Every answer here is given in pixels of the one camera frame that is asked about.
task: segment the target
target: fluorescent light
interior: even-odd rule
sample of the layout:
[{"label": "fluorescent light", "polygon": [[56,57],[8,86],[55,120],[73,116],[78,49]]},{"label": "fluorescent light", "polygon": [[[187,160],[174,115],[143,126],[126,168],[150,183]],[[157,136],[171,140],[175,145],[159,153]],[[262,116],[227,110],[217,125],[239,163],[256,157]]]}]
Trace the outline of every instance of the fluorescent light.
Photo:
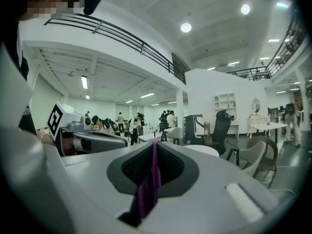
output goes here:
[{"label": "fluorescent light", "polygon": [[148,97],[148,96],[152,96],[152,95],[154,95],[155,93],[150,93],[150,94],[148,94],[148,95],[144,95],[144,96],[141,96],[141,98],[145,98],[145,97]]},{"label": "fluorescent light", "polygon": [[283,7],[283,8],[288,8],[288,7],[289,7],[287,4],[281,3],[281,2],[276,3],[276,5],[277,5],[278,7]]},{"label": "fluorescent light", "polygon": [[231,65],[234,65],[234,64],[238,64],[239,61],[236,61],[236,62],[232,62],[232,63],[229,63],[228,66],[231,66]]},{"label": "fluorescent light", "polygon": [[87,77],[86,76],[81,76],[81,81],[82,81],[83,88],[88,89]]},{"label": "fluorescent light", "polygon": [[250,12],[250,6],[248,4],[244,4],[241,8],[240,11],[244,14],[247,15]]},{"label": "fluorescent light", "polygon": [[187,32],[190,32],[191,29],[192,29],[192,26],[189,23],[184,23],[181,25],[182,32],[187,33]]}]

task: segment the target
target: black metal railing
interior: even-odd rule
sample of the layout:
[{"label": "black metal railing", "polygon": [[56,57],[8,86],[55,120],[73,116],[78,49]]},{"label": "black metal railing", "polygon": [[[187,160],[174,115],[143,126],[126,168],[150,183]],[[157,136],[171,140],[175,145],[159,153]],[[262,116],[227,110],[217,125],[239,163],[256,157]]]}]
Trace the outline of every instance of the black metal railing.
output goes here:
[{"label": "black metal railing", "polygon": [[228,74],[239,76],[247,80],[263,80],[271,78],[267,66],[237,70],[228,72]]},{"label": "black metal railing", "polygon": [[141,55],[144,55],[154,62],[158,63],[169,73],[172,73],[177,79],[186,84],[184,73],[178,70],[171,61],[165,58],[160,52],[147,44],[145,41],[112,23],[83,14],[60,14],[54,15],[44,25],[48,24],[59,24],[80,28],[91,31],[92,34],[103,35],[119,41],[127,45],[128,47],[138,51]]},{"label": "black metal railing", "polygon": [[305,36],[306,30],[294,14],[281,45],[268,64],[271,77],[294,55]]}]

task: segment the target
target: white chair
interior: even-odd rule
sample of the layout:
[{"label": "white chair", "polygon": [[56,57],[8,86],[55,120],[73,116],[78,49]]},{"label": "white chair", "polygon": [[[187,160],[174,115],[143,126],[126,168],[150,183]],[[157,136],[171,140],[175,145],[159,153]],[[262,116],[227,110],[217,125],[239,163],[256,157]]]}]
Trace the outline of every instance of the white chair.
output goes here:
[{"label": "white chair", "polygon": [[181,138],[181,133],[182,133],[182,129],[179,127],[175,127],[171,132],[166,133],[166,136],[168,138],[173,138],[174,144],[177,141],[177,144],[179,145],[179,139]]},{"label": "white chair", "polygon": [[265,152],[266,143],[263,141],[258,142],[250,149],[240,149],[239,150],[239,159],[247,161],[247,165],[250,166],[245,168],[243,171],[253,176],[262,157]]}]

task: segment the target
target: bracelet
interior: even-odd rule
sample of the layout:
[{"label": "bracelet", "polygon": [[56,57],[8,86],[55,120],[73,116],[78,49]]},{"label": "bracelet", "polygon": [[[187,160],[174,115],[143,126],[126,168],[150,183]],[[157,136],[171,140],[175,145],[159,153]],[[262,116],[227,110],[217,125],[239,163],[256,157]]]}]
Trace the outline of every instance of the bracelet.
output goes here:
[{"label": "bracelet", "polygon": [[42,143],[42,138],[45,137],[46,135],[49,135],[49,134],[44,134],[44,135],[41,136],[41,138],[40,138],[40,142],[41,143]]}]

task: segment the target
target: purple fabric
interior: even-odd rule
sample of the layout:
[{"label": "purple fabric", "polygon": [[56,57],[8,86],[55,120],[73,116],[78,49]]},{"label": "purple fabric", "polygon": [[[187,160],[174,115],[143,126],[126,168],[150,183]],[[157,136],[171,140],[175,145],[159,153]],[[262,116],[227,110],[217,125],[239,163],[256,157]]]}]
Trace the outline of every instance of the purple fabric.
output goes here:
[{"label": "purple fabric", "polygon": [[160,171],[157,166],[157,142],[159,140],[153,140],[153,161],[152,169],[147,174],[142,184],[137,190],[138,209],[140,218],[146,218],[151,212],[158,200],[158,189],[161,186],[160,183]]}]

